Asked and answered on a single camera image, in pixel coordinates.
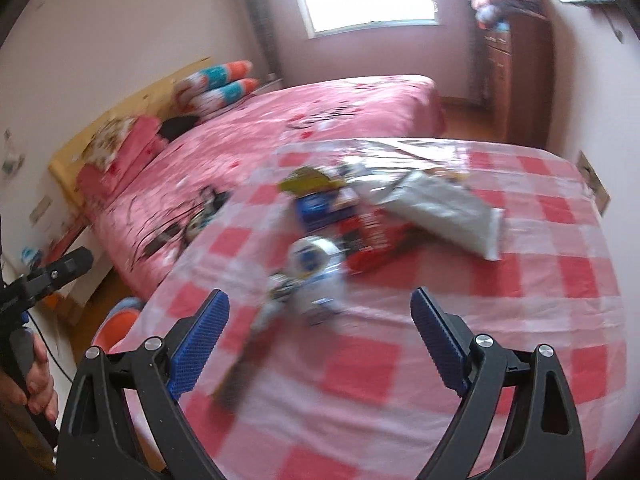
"plastic bag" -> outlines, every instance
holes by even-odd
[[[443,163],[425,158],[428,148],[394,139],[379,142],[397,151],[342,161],[342,174],[361,199],[486,260],[500,259],[503,210],[462,186],[467,172],[454,158]]]

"wall outlet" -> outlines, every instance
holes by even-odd
[[[607,190],[604,189],[598,175],[591,163],[587,160],[587,157],[584,156],[583,152],[580,152],[578,156],[578,171],[584,177],[584,181],[587,183],[587,186],[591,191],[593,191],[593,201],[596,204],[596,208],[600,213],[600,216],[604,215],[604,211],[607,209],[609,202],[611,201],[611,197]]]
[[[31,211],[29,215],[29,222],[31,222],[31,225],[36,225],[38,223],[38,220],[42,218],[47,209],[49,209],[49,206],[51,206],[51,202],[51,197],[49,195],[45,195],[44,198],[38,202],[38,205],[33,208],[33,211]]]

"human hand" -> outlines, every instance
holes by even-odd
[[[8,402],[27,406],[34,415],[43,413],[51,421],[58,418],[58,394],[53,388],[49,370],[49,356],[42,339],[33,336],[33,365],[26,377],[29,397],[2,370],[0,370],[0,396]]]

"wooden headboard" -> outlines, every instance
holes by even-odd
[[[210,57],[205,57],[127,97],[124,101],[105,111],[93,123],[74,135],[69,142],[57,150],[49,161],[49,173],[62,188],[67,201],[74,207],[82,207],[84,199],[76,186],[76,177],[84,165],[81,153],[91,141],[96,130],[105,121],[137,114],[153,115],[160,118],[161,121],[176,116],[178,113],[172,100],[174,83],[212,65],[212,63]]]

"white wall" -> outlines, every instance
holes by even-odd
[[[556,88],[549,149],[583,150],[611,196],[602,227],[626,308],[628,393],[640,411],[640,41],[619,10],[620,44],[600,10],[552,0]]]
[[[28,3],[0,49],[0,132],[10,128],[26,152],[19,174],[0,190],[2,242],[12,261],[60,230],[66,206],[47,173],[56,149],[126,96],[205,56],[251,59],[255,75],[265,75],[237,0]],[[29,213],[47,193],[54,205],[32,228]]]
[[[288,86],[343,77],[421,74],[468,97],[469,0],[436,0],[441,25],[354,30],[309,39],[297,0],[268,0]]]

